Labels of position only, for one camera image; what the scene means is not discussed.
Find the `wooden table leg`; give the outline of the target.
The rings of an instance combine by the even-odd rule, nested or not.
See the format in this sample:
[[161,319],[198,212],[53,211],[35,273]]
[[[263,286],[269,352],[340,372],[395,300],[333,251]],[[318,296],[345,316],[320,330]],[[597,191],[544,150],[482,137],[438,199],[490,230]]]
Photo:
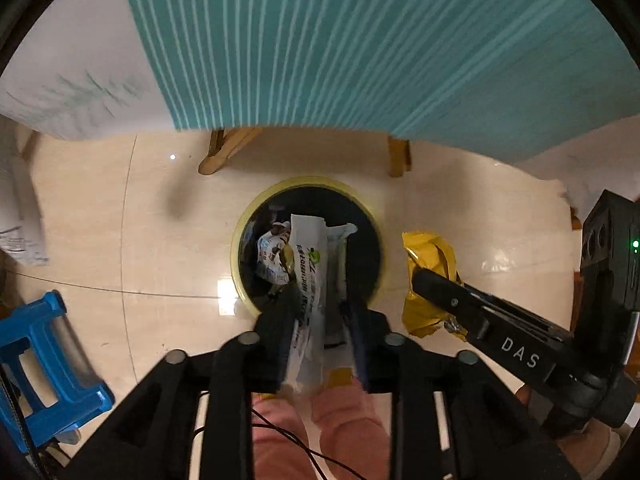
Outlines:
[[401,178],[412,167],[411,146],[408,140],[387,137],[388,174],[392,178]]
[[213,130],[209,137],[207,155],[198,165],[198,173],[211,176],[262,133],[259,127]]

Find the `yellow wrapper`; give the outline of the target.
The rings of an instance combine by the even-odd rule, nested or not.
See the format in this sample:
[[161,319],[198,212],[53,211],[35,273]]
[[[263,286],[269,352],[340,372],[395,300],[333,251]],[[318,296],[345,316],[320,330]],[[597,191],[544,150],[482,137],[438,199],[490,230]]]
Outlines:
[[409,290],[401,321],[407,332],[425,338],[444,328],[466,341],[468,332],[453,313],[451,300],[463,285],[454,248],[431,232],[405,232],[402,246],[408,255]]

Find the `kinder chocolate wrapper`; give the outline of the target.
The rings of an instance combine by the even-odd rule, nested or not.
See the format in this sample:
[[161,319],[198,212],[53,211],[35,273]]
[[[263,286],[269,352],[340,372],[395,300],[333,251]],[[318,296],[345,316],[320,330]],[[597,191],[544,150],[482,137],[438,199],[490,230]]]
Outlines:
[[256,273],[276,286],[288,284],[290,271],[286,266],[285,247],[291,235],[291,222],[274,222],[257,241]]

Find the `right yellow slipper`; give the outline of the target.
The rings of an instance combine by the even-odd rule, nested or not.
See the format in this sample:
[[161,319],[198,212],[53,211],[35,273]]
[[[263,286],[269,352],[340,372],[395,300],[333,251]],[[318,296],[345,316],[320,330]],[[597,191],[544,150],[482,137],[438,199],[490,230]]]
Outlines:
[[350,367],[339,367],[330,370],[324,386],[327,389],[348,387],[352,385],[354,375]]

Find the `green snack bag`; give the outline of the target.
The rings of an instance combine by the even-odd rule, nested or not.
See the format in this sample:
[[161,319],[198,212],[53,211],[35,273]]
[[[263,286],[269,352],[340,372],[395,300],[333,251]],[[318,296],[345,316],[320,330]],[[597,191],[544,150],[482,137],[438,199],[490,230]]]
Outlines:
[[357,231],[352,223],[327,226],[320,217],[292,217],[290,247],[302,318],[285,382],[297,393],[319,390],[334,368],[352,368],[352,341],[338,307],[347,298],[347,241]]

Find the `blue plastic stool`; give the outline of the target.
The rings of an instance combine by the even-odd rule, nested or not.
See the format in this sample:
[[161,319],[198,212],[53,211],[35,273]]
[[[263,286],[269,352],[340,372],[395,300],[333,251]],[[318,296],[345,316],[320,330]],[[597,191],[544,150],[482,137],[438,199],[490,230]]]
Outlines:
[[[1,321],[1,365],[10,371],[10,383],[17,386],[30,407],[26,427],[39,448],[58,434],[78,429],[99,415],[111,411],[114,394],[106,382],[84,385],[73,370],[63,346],[54,332],[54,321],[67,313],[59,292],[46,292],[41,298],[18,307]],[[29,381],[21,355],[34,352],[55,401],[44,404]]]

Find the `yellow rim trash bin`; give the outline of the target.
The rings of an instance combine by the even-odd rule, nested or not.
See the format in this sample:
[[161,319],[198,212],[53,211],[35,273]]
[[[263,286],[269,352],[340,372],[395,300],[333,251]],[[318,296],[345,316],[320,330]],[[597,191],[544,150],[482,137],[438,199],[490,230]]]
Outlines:
[[288,286],[305,308],[329,309],[352,292],[372,299],[383,256],[380,228],[354,190],[328,178],[294,178],[267,188],[242,213],[232,280],[254,315]]

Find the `leaf print teal tablecloth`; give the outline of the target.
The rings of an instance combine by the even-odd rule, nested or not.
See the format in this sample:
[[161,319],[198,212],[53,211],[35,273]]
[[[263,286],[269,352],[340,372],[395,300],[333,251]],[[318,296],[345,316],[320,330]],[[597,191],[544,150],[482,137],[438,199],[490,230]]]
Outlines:
[[639,194],[639,0],[1,0],[1,111],[69,140],[385,131]]

